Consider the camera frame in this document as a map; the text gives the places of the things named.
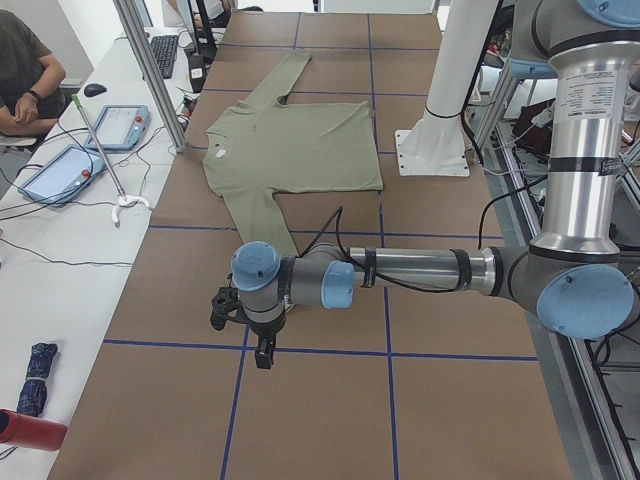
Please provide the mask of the red water bottle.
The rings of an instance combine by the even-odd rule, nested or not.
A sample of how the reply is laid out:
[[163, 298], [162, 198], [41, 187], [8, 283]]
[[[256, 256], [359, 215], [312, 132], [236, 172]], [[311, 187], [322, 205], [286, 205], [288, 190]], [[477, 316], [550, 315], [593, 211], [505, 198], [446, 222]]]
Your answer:
[[64, 424], [1, 410], [1, 443], [29, 449], [56, 451], [62, 446], [68, 427]]

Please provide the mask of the far blue teach pendant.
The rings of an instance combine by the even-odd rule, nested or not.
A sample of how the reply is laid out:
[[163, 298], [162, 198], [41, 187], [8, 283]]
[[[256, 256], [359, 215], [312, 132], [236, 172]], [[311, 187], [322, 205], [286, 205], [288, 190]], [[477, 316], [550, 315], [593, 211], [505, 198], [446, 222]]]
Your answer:
[[92, 128], [106, 152], [131, 151], [149, 124], [146, 105], [105, 105]]

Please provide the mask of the black keyboard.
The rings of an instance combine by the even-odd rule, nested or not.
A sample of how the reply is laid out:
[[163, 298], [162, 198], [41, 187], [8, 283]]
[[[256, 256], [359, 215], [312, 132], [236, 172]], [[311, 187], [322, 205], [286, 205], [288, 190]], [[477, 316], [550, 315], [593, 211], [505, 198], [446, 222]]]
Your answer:
[[151, 38], [151, 52], [163, 79], [170, 79], [173, 76], [178, 40], [178, 35], [161, 35]]

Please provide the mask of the seated person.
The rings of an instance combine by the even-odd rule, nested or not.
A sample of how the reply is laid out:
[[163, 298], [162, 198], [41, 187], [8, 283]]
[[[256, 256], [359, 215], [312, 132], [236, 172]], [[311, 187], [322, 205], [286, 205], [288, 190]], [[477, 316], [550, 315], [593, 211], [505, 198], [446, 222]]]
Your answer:
[[1, 12], [1, 133], [42, 137], [66, 108], [66, 71], [52, 51], [14, 13]]

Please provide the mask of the aluminium frame post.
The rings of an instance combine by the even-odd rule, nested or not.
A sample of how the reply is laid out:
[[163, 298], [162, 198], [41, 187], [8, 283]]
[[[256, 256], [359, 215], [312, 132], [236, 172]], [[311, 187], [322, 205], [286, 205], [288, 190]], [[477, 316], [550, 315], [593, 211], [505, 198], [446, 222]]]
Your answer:
[[146, 31], [135, 2], [132, 0], [114, 0], [113, 3], [163, 124], [169, 133], [175, 150], [178, 153], [182, 153], [186, 147], [186, 137], [152, 53], [150, 42], [146, 37]]

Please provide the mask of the olive green long-sleeve shirt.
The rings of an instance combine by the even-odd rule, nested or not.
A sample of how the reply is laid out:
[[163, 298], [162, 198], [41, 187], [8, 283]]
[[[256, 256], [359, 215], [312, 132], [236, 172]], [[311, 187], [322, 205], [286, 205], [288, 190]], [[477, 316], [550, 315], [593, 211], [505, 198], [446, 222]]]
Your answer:
[[[383, 187], [367, 103], [288, 103], [311, 59], [289, 53], [206, 131], [209, 188], [223, 198], [244, 242], [264, 241], [283, 256], [297, 249], [275, 194]], [[219, 149], [226, 150], [221, 158]]]

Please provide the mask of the near blue teach pendant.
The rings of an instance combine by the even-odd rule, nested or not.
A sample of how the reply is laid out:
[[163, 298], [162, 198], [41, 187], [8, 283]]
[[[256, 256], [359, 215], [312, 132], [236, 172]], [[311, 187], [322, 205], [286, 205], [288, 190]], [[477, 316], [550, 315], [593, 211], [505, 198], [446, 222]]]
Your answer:
[[37, 203], [61, 206], [72, 201], [104, 169], [97, 152], [69, 145], [19, 186], [18, 192]]

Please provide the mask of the aluminium frame enclosure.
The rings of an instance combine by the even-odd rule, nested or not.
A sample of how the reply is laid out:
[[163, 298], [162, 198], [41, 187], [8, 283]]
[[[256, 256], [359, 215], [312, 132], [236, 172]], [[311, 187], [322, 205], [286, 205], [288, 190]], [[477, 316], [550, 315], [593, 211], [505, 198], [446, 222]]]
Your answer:
[[592, 340], [621, 326], [637, 297], [609, 237], [634, 60], [607, 46], [549, 62], [558, 86], [541, 231], [528, 247], [482, 249], [470, 286], [517, 303], [563, 336]]

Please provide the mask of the blue teach pendant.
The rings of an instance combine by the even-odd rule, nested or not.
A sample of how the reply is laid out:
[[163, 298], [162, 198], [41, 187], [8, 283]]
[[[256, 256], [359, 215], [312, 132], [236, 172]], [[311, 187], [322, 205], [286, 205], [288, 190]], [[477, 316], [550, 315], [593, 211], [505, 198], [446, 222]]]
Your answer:
[[72, 201], [104, 169], [97, 152], [69, 145], [19, 186], [18, 192], [37, 203], [61, 206]]
[[106, 152], [131, 151], [149, 124], [146, 105], [105, 105], [92, 128]]

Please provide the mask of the black computer mouse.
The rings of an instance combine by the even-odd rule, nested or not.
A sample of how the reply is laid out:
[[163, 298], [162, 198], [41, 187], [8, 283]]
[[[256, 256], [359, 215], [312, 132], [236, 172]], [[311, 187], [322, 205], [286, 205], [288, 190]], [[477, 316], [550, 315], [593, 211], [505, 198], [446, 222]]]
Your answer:
[[107, 92], [107, 87], [99, 83], [90, 83], [84, 86], [83, 94], [85, 97], [92, 98]]

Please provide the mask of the folded blue umbrella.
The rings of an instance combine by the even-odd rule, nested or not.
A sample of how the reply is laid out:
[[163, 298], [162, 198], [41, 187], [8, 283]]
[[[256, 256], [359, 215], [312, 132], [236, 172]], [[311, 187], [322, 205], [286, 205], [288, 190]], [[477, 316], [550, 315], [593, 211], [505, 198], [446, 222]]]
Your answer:
[[56, 343], [36, 343], [31, 347], [25, 380], [21, 388], [16, 411], [20, 414], [39, 417], [47, 400], [46, 381], [50, 375]]

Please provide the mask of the black power brick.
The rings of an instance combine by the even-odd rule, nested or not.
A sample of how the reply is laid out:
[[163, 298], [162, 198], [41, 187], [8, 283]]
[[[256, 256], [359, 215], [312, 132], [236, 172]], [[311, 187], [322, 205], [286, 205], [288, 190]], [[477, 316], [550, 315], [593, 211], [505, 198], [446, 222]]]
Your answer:
[[187, 56], [188, 74], [193, 93], [200, 93], [206, 81], [207, 71], [204, 57], [196, 52]]

